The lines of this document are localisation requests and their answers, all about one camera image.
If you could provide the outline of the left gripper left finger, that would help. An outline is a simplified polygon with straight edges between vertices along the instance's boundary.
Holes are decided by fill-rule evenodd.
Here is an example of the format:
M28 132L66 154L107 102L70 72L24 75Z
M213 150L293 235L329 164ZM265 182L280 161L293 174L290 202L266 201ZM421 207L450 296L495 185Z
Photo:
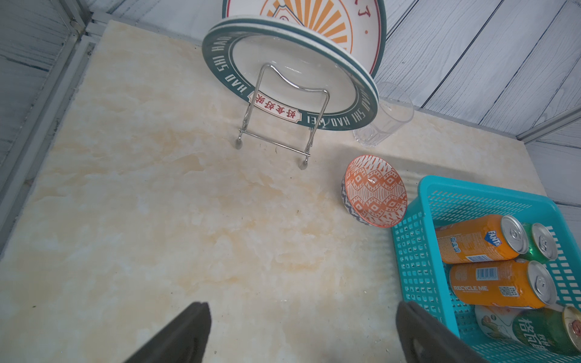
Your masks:
M126 362L202 362L212 319L207 302L193 302Z

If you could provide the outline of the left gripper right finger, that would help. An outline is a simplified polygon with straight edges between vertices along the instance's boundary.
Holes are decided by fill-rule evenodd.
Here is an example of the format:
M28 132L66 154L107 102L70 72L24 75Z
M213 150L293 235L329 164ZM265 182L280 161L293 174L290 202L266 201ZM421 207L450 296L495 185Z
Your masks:
M407 362L485 362L416 302L400 302L396 329Z

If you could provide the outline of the orange Fanta can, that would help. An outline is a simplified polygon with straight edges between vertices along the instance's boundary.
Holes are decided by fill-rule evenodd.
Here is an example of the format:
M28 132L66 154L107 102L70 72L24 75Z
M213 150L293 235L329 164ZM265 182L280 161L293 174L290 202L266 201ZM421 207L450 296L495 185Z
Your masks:
M552 276L537 261L454 265L449 271L449 285L459 300L475 306L541 309L558 300Z

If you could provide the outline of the green white can front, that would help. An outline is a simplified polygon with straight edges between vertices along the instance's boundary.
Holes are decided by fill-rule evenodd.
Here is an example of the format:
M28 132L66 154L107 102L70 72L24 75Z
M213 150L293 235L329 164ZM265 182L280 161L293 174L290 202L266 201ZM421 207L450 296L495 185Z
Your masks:
M475 306L476 321L494 340L516 342L559 355L580 354L580 311L573 306L556 309L517 309Z

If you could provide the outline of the teal plastic basket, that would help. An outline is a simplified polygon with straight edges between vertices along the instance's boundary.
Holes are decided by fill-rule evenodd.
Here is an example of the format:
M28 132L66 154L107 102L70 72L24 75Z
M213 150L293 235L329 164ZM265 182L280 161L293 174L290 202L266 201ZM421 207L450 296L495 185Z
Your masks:
M558 258L547 268L557 285L558 302L580 307L580 250L561 210L549 198L526 192L444 178L424 177L418 196L402 222L393 227L402 296L422 306L452 333L490 362L578 362L519 343L503 343L479 329L473 306L457 299L449 287L449 266L438 247L436 228L490 214L539 222L552 233Z

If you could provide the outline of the green can back row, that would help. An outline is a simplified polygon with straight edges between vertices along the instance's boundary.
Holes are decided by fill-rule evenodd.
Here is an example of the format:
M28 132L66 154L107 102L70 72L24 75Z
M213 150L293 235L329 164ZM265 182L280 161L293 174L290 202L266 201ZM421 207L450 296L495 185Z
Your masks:
M520 257L545 264L557 260L558 248L551 232L540 223L523 223L528 238L528 250Z

